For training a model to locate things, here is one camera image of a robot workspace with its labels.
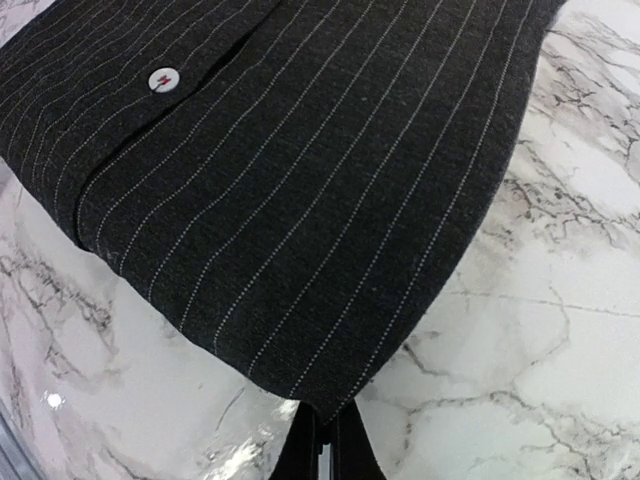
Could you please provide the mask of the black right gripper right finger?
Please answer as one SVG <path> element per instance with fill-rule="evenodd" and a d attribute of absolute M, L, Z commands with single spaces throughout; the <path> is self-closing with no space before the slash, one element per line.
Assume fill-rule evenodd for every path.
<path fill-rule="evenodd" d="M 349 402 L 332 421 L 332 478 L 386 480 L 355 401 Z"/>

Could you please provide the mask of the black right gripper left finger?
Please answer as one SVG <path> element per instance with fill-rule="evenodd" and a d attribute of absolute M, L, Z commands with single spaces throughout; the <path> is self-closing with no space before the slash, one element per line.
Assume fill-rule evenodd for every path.
<path fill-rule="evenodd" d="M 300 403 L 283 449 L 272 473 L 272 480 L 317 480 L 322 452 L 318 416 Z"/>

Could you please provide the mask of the black pinstriped long sleeve shirt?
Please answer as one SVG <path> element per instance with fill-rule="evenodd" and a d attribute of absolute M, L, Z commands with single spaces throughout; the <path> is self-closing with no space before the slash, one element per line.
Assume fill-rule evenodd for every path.
<path fill-rule="evenodd" d="M 557 1 L 57 1 L 1 155 L 194 344 L 332 419 L 478 231 Z"/>

